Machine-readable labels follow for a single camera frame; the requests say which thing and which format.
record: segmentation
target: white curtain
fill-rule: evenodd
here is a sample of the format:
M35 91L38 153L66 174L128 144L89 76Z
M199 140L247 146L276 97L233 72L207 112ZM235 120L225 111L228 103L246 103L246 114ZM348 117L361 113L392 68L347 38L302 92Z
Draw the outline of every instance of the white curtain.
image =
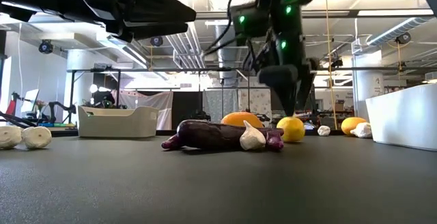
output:
M120 91L120 104L128 109L136 109L140 106L154 107L159 109L157 130L171 130L171 108L173 104L173 92L162 92L153 96L146 96L137 92Z
M211 116L211 122L222 120L221 102L222 93L220 91L203 92L203 108ZM223 90L223 116L238 110L238 97L236 90Z
M248 105L247 89L238 90L238 108L244 111ZM251 112L255 114L265 114L270 119L272 118L272 103L269 89L251 89Z

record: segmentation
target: yellow cable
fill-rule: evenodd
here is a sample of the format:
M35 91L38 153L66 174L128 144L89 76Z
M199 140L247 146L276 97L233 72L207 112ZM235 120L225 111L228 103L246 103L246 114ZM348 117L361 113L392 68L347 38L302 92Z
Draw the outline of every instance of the yellow cable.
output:
M397 46L392 46L390 43L387 42L387 44L388 44L389 47L391 47L391 48L396 48L396 49L404 48L405 46L408 46L409 43L407 43L407 44L405 44L405 45L403 45L403 46L399 46L399 43L397 43Z
M333 89L333 70L331 67L332 59L330 56L330 34L329 34L329 14L328 14L328 0L325 0L326 4L326 34L328 38L328 57L329 57L329 88L330 88L330 100L333 104L333 111L334 111L334 123L335 123L335 130L339 129L337 125L337 114L335 113L335 103L334 103L334 89Z
M153 46L150 47L150 68L149 70L152 71L153 66Z
M398 77L398 80L399 80L398 84L399 84L399 87L401 87L401 70L402 70L402 65L401 65L401 47L399 46L399 42L397 42L397 62L399 64L399 66L398 66L399 69L397 70L397 77Z

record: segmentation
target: ventilation duct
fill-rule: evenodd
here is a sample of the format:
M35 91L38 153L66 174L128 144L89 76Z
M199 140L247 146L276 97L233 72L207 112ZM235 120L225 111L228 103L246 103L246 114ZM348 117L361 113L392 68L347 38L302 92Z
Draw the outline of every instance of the ventilation duct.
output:
M410 31L411 29L414 29L415 27L418 27L431 19L433 19L433 18L432 17L409 18L409 19L405 20L404 22L389 29L388 31L381 33L380 35L370 37L369 39L367 39L366 43L368 46L379 46L379 45L384 44L390 40L395 39L397 36L401 36L401 35L405 34L406 32Z
M214 32L216 38L218 38L225 30L226 25L215 25ZM235 37L235 30L231 27L223 38L218 42L218 45L225 43L226 41L232 40ZM229 46L236 46L236 43L232 43ZM238 55L237 48L222 48L217 51L218 65L222 67L235 68L236 59ZM225 87L236 87L237 86L237 72L233 71L222 71L219 73L220 79L224 80Z

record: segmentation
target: security camera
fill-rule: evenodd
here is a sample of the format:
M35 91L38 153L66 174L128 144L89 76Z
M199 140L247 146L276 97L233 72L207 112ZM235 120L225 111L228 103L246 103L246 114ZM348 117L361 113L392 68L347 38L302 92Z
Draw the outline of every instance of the security camera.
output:
M50 54L53 52L53 45L51 44L51 40L42 40L40 47L38 48L40 53Z
M407 44L411 41L411 35L407 32L403 35L397 36L395 42L399 44Z
M153 37L150 39L150 44L152 44L152 46L161 46L163 43L164 43L164 40L160 36Z

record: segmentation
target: white column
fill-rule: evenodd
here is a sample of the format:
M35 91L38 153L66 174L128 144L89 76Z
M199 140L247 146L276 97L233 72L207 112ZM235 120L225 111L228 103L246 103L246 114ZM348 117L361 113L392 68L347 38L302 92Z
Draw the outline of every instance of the white column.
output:
M362 55L355 55L352 65L354 67L380 67L381 50ZM352 72L354 86L355 116L369 121L366 99L384 94L384 77L381 71L360 70Z
M67 70L77 69L90 69L94 68L95 53L90 51L68 51L67 58ZM76 106L82 105L82 100L89 100L91 98L91 92L89 87L93 84L93 74L85 72L80 76L82 72L77 72L74 77L77 80L74 82L73 89L73 104ZM72 74L67 73L66 76L66 90L64 95L64 105L70 106L70 90L71 90ZM76 115L72 116L72 123L77 121Z

